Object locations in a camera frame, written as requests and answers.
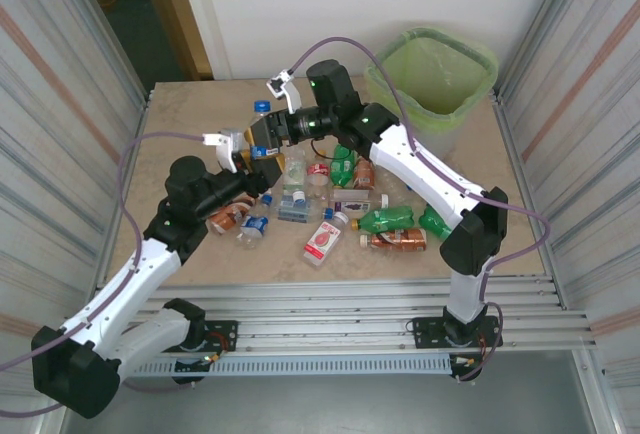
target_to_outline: blue bottle cap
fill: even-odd
[[[271,103],[269,101],[255,101],[253,103],[254,112],[269,112],[271,110]]]

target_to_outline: white bottle cap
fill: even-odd
[[[333,214],[333,218],[334,219],[340,219],[342,222],[344,222],[345,226],[349,223],[349,218],[347,217],[347,215],[344,212],[336,212]]]
[[[305,201],[304,191],[293,191],[293,203],[303,204]]]

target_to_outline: doorway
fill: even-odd
[[[144,89],[212,79],[188,0],[96,0]]]

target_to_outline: red bottle label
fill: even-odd
[[[311,174],[322,174],[323,176],[328,176],[329,175],[329,167],[326,164],[320,164],[320,163],[311,164],[307,168],[307,174],[308,175],[311,175]]]

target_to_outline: floor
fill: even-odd
[[[146,91],[186,80],[150,0],[118,0],[105,14]]]
[[[570,352],[498,353],[475,385],[363,375],[217,378],[171,394],[123,388],[97,418],[68,416],[62,432],[588,434],[585,406]]]

